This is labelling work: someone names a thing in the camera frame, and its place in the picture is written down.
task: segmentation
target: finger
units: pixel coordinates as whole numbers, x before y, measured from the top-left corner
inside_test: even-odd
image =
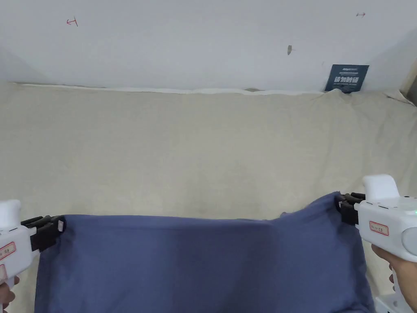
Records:
[[[10,293],[9,286],[6,283],[0,285],[0,303],[8,303],[8,295]]]
[[[10,303],[16,298],[16,295],[14,292],[9,291],[8,294],[5,296],[4,301],[2,303]]]
[[[395,256],[392,253],[389,253],[388,251],[385,251],[384,249],[381,249],[375,245],[372,245],[372,250],[375,252],[377,256],[388,261],[394,267],[398,262],[401,261],[401,259],[398,256]]]

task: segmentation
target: wrinkled fabric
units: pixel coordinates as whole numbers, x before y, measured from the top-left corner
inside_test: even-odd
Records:
[[[373,312],[337,192],[275,220],[68,215],[35,313]]]

